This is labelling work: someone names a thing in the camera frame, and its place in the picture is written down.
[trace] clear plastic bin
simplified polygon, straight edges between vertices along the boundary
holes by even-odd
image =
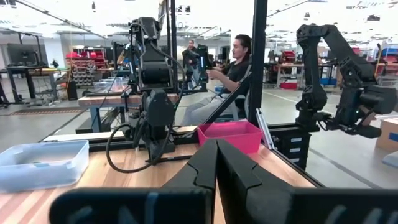
[[[87,140],[13,146],[0,154],[0,193],[71,185],[87,166]]]
[[[108,90],[112,82],[94,82],[94,91]]]

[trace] storage rack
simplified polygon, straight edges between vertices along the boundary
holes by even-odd
[[[73,49],[72,53],[67,54],[67,64],[77,88],[92,88],[95,71],[106,68],[104,48]]]
[[[94,71],[96,69],[95,61],[90,58],[67,58],[67,64],[70,67],[73,81],[78,88],[93,87]]]

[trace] person standing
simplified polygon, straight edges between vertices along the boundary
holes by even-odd
[[[192,89],[195,85],[199,83],[199,71],[198,71],[198,60],[197,58],[190,54],[189,51],[197,53],[197,48],[195,47],[195,41],[192,39],[188,42],[188,48],[182,52],[183,57],[183,67],[187,69],[187,76],[191,75],[191,81],[188,82],[189,89]]]

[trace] pink plastic bin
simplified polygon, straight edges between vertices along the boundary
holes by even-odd
[[[202,124],[198,127],[199,145],[207,139],[224,139],[245,154],[259,150],[262,131],[248,121]]]

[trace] man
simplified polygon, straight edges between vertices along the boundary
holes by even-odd
[[[199,83],[199,71],[197,67],[197,58],[189,53],[189,50],[193,52],[197,52],[197,48],[194,46],[195,42],[193,40],[189,40],[188,48],[182,52],[182,66],[187,68],[187,76],[191,75],[195,84],[192,82],[188,82],[189,89],[192,89],[194,85]]]
[[[236,59],[226,68],[214,68],[208,71],[210,79],[217,79],[224,88],[223,93],[231,93],[234,91],[240,80],[246,73],[249,66],[249,58],[251,54],[251,38],[248,35],[240,34],[235,37],[233,42],[232,57]],[[242,94],[246,95],[249,88],[246,88]],[[188,106],[181,123],[181,126],[199,125],[202,124],[207,118],[219,107],[225,100],[220,95],[207,96],[203,100]],[[239,110],[244,110],[244,100],[237,101],[236,106]],[[232,111],[227,108],[221,115],[231,114]]]

